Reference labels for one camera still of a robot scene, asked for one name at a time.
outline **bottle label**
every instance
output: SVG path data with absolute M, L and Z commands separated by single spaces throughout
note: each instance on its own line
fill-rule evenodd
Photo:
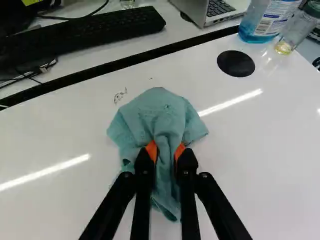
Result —
M 256 36 L 277 35 L 294 14 L 301 1 L 271 0 L 253 34 Z

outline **yellow liquid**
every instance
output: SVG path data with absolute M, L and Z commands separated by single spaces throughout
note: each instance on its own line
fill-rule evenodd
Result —
M 281 40 L 274 46 L 274 50 L 276 50 L 279 54 L 289 55 L 292 53 L 293 48 L 289 43 Z

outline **laptop keyboard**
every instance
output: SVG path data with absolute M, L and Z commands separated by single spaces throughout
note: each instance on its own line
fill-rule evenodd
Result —
M 220 14 L 235 11 L 236 9 L 222 0 L 210 0 L 206 15 L 214 17 Z

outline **black circular sticker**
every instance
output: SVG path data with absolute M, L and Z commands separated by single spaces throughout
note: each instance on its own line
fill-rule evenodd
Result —
M 244 52 L 235 50 L 220 53 L 216 62 L 224 73 L 238 78 L 251 75 L 256 68 L 251 57 Z

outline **white table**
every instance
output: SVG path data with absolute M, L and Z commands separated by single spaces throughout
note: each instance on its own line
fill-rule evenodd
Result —
M 216 57 L 228 49 L 251 56 L 255 72 L 223 73 Z M 319 73 L 296 51 L 282 56 L 237 35 L 1 111 L 0 239 L 77 240 L 120 168 L 106 129 L 120 106 L 152 87 L 199 112 L 210 131 L 192 146 L 199 170 L 213 174 L 254 240 L 319 239 Z M 217 239 L 197 207 L 201 239 Z M 131 201 L 115 240 L 129 239 L 133 209 Z M 150 235 L 178 240 L 181 227 L 153 210 Z
M 112 62 L 185 39 L 190 39 L 213 31 L 235 26 L 241 21 L 241 18 L 235 18 L 214 26 L 206 27 L 205 29 L 199 29 L 195 24 L 182 19 L 180 17 L 180 12 L 167 0 L 141 1 L 137 2 L 140 7 L 152 5 L 164 18 L 166 21 L 166 26 L 162 32 L 61 55 L 59 57 L 59 63 L 55 65 L 50 72 L 42 74 L 36 79 L 42 83 L 45 83 L 104 63 Z M 80 0 L 72 5 L 53 12 L 50 15 L 68 18 L 81 17 L 93 12 L 104 2 L 105 0 Z M 99 13 L 113 12 L 117 10 L 121 10 L 119 0 L 110 0 L 108 5 Z M 38 24 L 47 26 L 59 22 L 61 21 L 40 19 L 34 22 L 31 27 Z M 0 99 L 36 86 L 37 84 L 38 83 L 28 79 L 17 82 L 11 86 L 0 89 Z

